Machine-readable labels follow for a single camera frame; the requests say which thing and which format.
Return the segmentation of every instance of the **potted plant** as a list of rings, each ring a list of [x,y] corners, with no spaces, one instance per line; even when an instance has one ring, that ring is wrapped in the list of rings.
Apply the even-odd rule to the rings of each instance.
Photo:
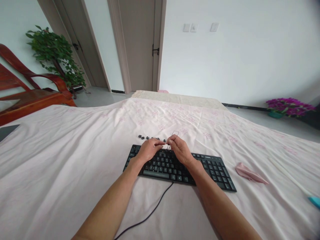
[[[28,31],[27,37],[32,41],[27,43],[36,53],[33,55],[43,68],[53,72],[64,80],[67,87],[73,93],[74,99],[76,94],[75,87],[86,86],[83,78],[82,68],[78,68],[72,57],[72,45],[61,35],[49,32],[49,28],[38,31]]]
[[[278,98],[267,101],[268,109],[271,110],[269,116],[281,118],[283,115],[304,116],[306,112],[315,110],[310,104],[305,104],[294,98]]]

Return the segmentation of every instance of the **tiled floor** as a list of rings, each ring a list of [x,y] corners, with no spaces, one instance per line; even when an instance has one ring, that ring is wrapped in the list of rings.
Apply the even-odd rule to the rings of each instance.
[[[75,103],[78,107],[99,107],[110,105],[115,102],[130,98],[134,93],[111,93],[105,88],[98,87],[90,87],[88,88],[88,91],[90,91],[91,94],[86,94],[83,90],[80,91],[79,94],[77,94]],[[256,124],[275,129],[296,137],[307,139],[309,141],[320,143],[320,131],[297,119],[289,118],[286,116],[281,119],[274,119],[267,116],[266,112],[255,110],[238,109],[231,107],[228,107],[228,110]]]

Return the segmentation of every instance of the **pillow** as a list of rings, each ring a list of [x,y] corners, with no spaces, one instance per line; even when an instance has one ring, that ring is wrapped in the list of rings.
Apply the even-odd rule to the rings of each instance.
[[[13,105],[15,105],[19,101],[20,101],[20,99],[0,101],[0,112],[12,107]]]

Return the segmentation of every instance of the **white wall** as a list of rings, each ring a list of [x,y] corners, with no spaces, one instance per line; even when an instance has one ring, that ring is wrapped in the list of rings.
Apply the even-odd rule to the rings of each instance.
[[[197,33],[184,23],[198,23]],[[319,23],[311,0],[167,0],[160,89],[257,107],[319,102]]]
[[[39,25],[42,28],[50,27],[37,0],[1,1],[0,43],[6,45],[31,71],[45,73],[47,71],[32,56],[34,51],[31,49],[31,46],[26,44],[30,42],[30,38],[25,33],[28,30],[37,30],[35,25]],[[29,88],[33,89],[29,82],[1,57],[0,63],[20,78]],[[34,80],[41,88],[50,87],[57,90],[50,80],[45,78],[34,78]],[[0,91],[0,97],[21,91],[23,91],[22,88]]]
[[[107,0],[85,0],[85,4],[110,87],[124,91]]]

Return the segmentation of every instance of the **forearm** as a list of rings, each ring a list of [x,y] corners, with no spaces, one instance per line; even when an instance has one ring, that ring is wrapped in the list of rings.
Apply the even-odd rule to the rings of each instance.
[[[126,170],[103,195],[73,239],[113,239],[143,164],[132,158]]]
[[[190,161],[186,167],[197,184],[211,223],[224,240],[261,239],[227,195],[210,178],[201,162]]]

